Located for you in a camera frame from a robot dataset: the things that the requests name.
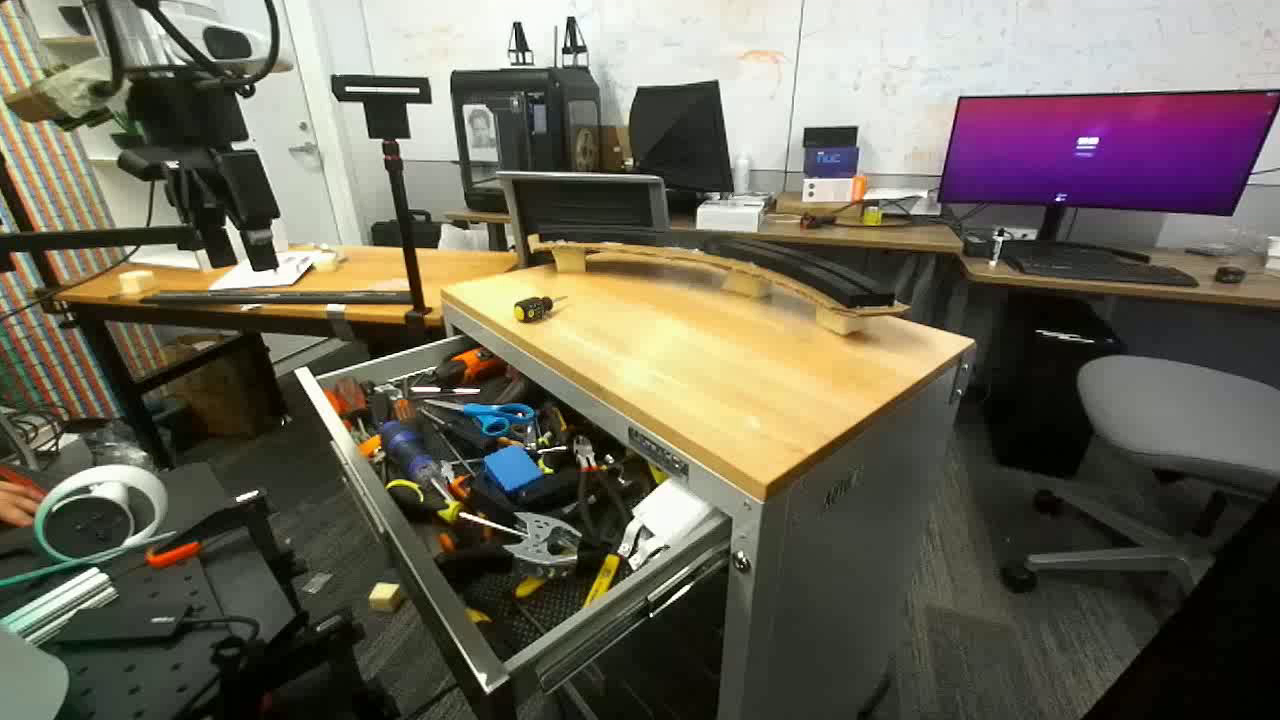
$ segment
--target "gray chair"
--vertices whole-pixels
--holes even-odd
[[[1171,573],[1185,587],[1210,573],[1224,499],[1253,499],[1280,486],[1280,392],[1215,369],[1100,357],[1082,369],[1082,406],[1100,442],[1153,470],[1160,481],[1203,481],[1211,499],[1198,534],[1170,538],[1075,486],[1035,492],[1040,513],[1074,509],[1131,550],[1035,552],[1002,569],[1012,594],[1035,587],[1035,573]]]

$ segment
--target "tool drawer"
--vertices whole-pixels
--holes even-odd
[[[495,717],[535,709],[637,629],[679,624],[671,604],[713,614],[703,634],[723,620],[732,519],[660,442],[533,375],[467,338],[301,369],[350,492],[461,690]]]

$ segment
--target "desk drawer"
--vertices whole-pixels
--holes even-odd
[[[722,578],[728,564],[728,515],[713,509],[698,519],[691,534],[683,534],[671,550],[658,552],[647,564],[633,569],[596,604],[586,604],[576,595],[586,580],[592,580],[592,569],[576,580],[550,580],[550,604],[535,614],[550,614],[551,624],[544,624],[544,634],[535,638],[523,638],[523,644],[495,644],[495,634],[472,624],[467,600],[439,573],[438,550],[426,539],[426,530],[410,525],[410,515],[396,509],[396,499],[384,489],[384,475],[372,459],[361,455],[354,429],[339,422],[325,392],[350,379],[403,379],[414,372],[438,369],[461,348],[467,348],[467,342],[454,338],[330,375],[311,375],[309,369],[301,369],[295,375],[333,437],[333,452],[344,464],[350,492],[361,499],[372,534],[389,550],[415,614],[439,641],[458,682],[467,690],[472,704],[485,704],[485,713],[518,717],[518,709],[527,709],[533,699],[566,690],[586,666],[620,644],[633,629],[647,624],[669,604],[683,600],[691,584]]]

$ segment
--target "whiteboard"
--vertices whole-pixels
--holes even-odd
[[[458,160],[454,67],[504,67],[512,22],[550,66],[566,17],[609,124],[637,83],[722,82],[732,158],[756,170],[801,170],[803,124],[860,124],[870,174],[937,177],[975,92],[1280,87],[1280,0],[364,0],[372,74],[438,87],[410,158]]]

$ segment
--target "purple screen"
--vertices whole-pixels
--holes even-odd
[[[1272,117],[1272,92],[961,97],[939,200],[1232,215]]]

